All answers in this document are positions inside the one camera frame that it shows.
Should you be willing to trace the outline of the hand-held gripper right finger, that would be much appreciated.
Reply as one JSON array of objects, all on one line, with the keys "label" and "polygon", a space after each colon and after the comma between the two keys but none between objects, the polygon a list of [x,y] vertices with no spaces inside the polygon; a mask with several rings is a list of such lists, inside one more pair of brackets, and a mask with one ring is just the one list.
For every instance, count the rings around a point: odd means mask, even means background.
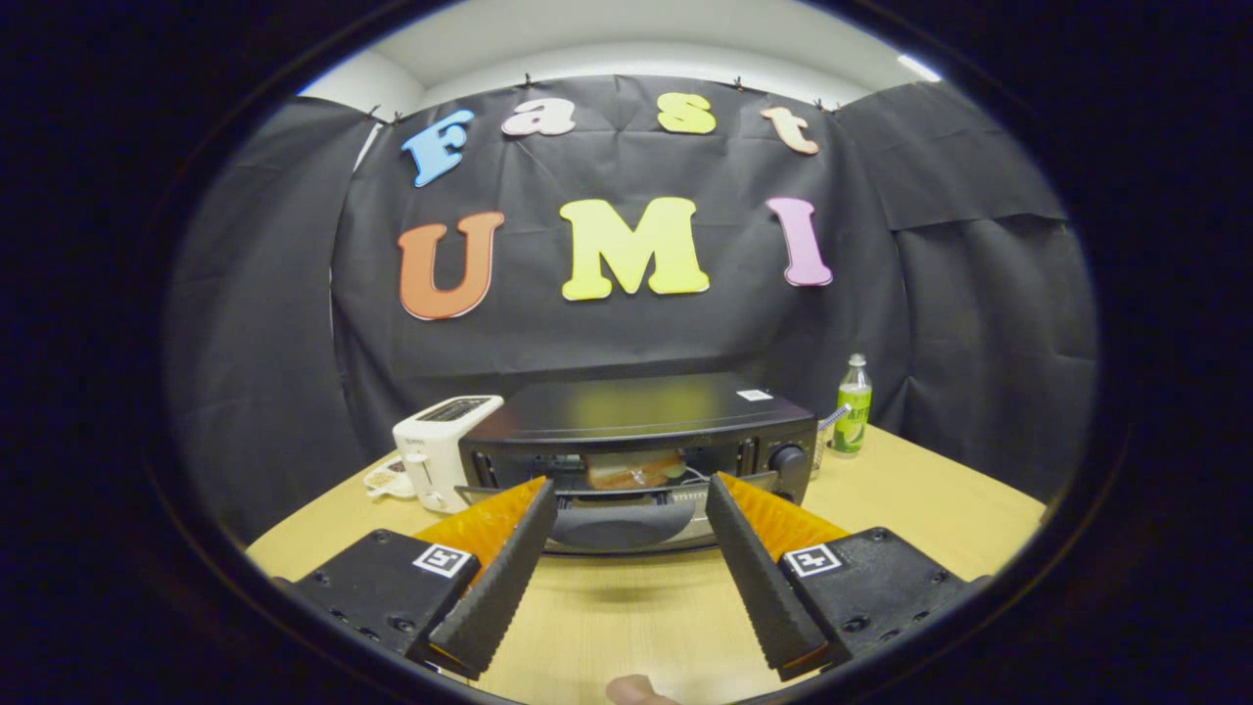
[{"label": "hand-held gripper right finger", "polygon": [[883,650],[984,589],[890,528],[851,533],[724,473],[705,513],[766,664],[787,682]]}]

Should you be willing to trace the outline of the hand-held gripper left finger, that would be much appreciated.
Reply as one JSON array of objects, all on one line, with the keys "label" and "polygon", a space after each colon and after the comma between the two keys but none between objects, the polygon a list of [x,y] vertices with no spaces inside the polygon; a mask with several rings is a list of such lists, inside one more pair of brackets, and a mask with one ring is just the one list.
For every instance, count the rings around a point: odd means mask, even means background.
[{"label": "hand-held gripper left finger", "polygon": [[510,629],[556,516],[554,482],[538,477],[412,536],[372,530],[288,589],[371,645],[477,680]]}]

